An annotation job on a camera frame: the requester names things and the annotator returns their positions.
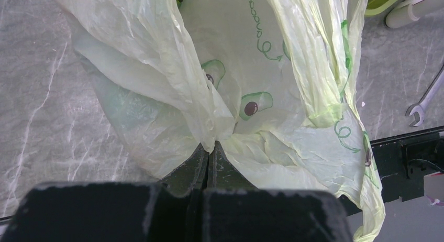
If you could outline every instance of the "wrench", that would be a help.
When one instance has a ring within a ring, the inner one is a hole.
[[[436,91],[438,91],[438,89],[444,83],[444,76],[441,75],[443,70],[444,70],[444,65],[442,66],[438,75],[435,77],[435,79],[433,80],[433,82],[431,83],[431,85],[429,86],[426,93],[419,101],[419,103],[415,103],[407,109],[407,112],[405,113],[406,116],[415,115],[415,120],[410,124],[411,127],[418,127],[424,122],[425,112],[427,110],[430,101],[435,96]]]

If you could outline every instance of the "marble countertop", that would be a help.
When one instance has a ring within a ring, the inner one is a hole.
[[[0,216],[44,181],[148,181],[128,157],[73,53],[54,0],[0,0]],[[371,139],[444,125],[444,90],[412,128],[444,58],[444,10],[402,29],[366,20],[357,103]]]

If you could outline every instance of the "white plastic object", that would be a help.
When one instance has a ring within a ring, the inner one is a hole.
[[[399,28],[441,8],[444,0],[405,0],[387,15],[385,23],[390,28]]]
[[[262,189],[385,209],[355,103],[367,0],[57,0],[131,157],[162,178],[214,141]]]
[[[439,199],[434,199],[433,200],[433,203],[431,203],[430,205],[435,205],[435,204],[439,204],[439,203],[441,203],[441,201],[439,201]]]

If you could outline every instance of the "avocado print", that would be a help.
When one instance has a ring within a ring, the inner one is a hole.
[[[367,132],[364,131],[364,139],[363,139],[363,144],[364,144],[364,150],[365,150],[365,166],[369,167],[372,164],[372,155],[370,154],[370,147],[369,147],[369,135],[367,135]]]
[[[205,71],[207,79],[211,81],[213,86],[217,89],[219,87],[220,80],[225,75],[225,66],[220,60],[209,60],[201,65]]]
[[[273,106],[273,97],[267,92],[258,92],[242,96],[239,116],[249,120],[256,112]]]

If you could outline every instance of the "translucent plastic bag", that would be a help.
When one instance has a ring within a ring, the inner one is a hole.
[[[58,0],[131,156],[157,178],[219,140],[255,186],[385,210],[355,106],[367,0]]]

